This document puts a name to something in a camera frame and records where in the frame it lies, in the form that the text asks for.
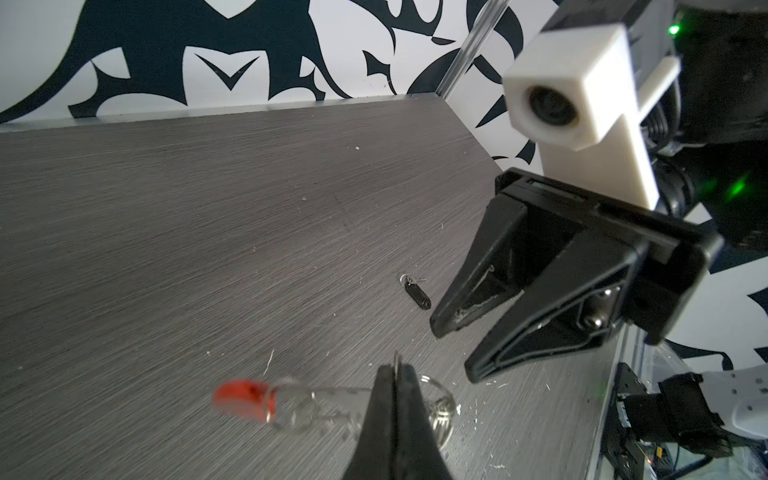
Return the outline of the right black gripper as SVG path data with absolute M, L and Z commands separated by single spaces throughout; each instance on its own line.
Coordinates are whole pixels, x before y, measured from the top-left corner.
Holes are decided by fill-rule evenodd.
M 523 292 L 465 361 L 472 383 L 598 348 L 621 322 L 658 344 L 723 246 L 710 229 L 515 169 L 496 193 L 430 318 L 442 338 Z

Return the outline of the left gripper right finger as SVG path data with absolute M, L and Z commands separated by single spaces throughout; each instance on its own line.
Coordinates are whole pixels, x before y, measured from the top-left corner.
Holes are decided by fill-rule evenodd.
M 451 479 L 434 438 L 415 369 L 395 367 L 395 479 Z

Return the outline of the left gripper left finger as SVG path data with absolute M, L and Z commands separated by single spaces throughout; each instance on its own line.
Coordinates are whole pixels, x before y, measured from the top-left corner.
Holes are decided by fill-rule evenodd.
M 380 366 L 357 447 L 344 480 L 393 479 L 396 447 L 396 389 L 391 365 Z

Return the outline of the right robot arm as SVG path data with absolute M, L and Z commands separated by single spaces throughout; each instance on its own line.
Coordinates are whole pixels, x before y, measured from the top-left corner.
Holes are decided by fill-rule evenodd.
M 618 385 L 606 430 L 707 457 L 767 443 L 767 5 L 560 1 L 501 51 L 464 53 L 458 83 L 501 95 L 478 121 L 525 145 L 501 174 L 432 313 L 438 337 L 500 305 L 465 361 L 478 383 L 597 349 L 623 325 L 721 367 Z

